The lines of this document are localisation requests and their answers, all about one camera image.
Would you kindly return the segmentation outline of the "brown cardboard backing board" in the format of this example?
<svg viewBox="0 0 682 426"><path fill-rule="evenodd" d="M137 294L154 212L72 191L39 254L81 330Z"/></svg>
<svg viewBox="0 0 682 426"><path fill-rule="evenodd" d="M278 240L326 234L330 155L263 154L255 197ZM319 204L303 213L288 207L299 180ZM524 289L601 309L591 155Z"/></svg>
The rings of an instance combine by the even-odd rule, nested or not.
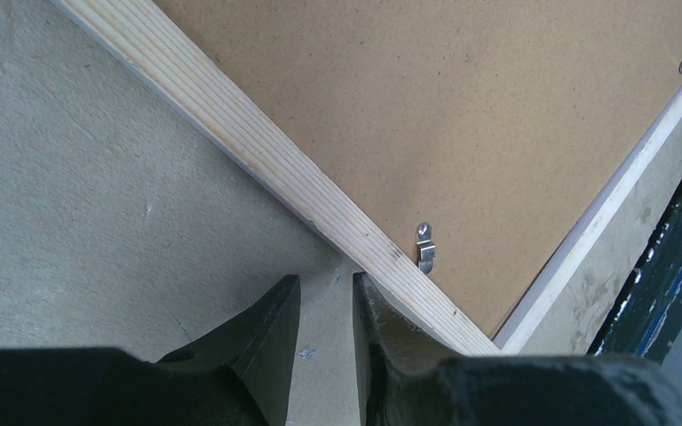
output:
<svg viewBox="0 0 682 426"><path fill-rule="evenodd" d="M682 83L682 1L162 1L486 335Z"/></svg>

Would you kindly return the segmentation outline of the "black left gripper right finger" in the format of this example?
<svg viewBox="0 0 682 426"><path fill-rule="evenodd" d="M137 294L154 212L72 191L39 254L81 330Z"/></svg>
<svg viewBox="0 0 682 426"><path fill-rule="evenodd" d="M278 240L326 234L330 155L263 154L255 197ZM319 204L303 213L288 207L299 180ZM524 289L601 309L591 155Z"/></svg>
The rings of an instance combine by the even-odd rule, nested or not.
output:
<svg viewBox="0 0 682 426"><path fill-rule="evenodd" d="M392 360L374 316L374 285L353 275L363 425L682 425L682 394L631 356L445 358L411 374Z"/></svg>

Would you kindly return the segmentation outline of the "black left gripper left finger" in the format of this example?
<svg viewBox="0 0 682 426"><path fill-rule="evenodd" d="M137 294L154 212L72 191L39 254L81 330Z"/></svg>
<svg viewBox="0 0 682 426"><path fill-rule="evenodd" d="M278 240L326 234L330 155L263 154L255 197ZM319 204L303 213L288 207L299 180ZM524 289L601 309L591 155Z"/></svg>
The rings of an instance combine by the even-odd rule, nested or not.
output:
<svg viewBox="0 0 682 426"><path fill-rule="evenodd" d="M156 362L112 347L0 349L0 425L283 425L296 275Z"/></svg>

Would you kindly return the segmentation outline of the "white wooden picture frame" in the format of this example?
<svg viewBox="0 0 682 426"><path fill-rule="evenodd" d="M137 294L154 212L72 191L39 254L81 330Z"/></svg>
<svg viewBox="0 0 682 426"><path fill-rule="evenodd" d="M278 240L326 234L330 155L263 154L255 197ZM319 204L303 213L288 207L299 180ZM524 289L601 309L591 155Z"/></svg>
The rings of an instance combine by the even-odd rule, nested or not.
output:
<svg viewBox="0 0 682 426"><path fill-rule="evenodd" d="M409 256L160 2L63 1L60 7L444 344L463 354L570 354L590 347L682 178L682 83L502 326L486 335L432 281L432 272L419 270L416 230Z"/></svg>

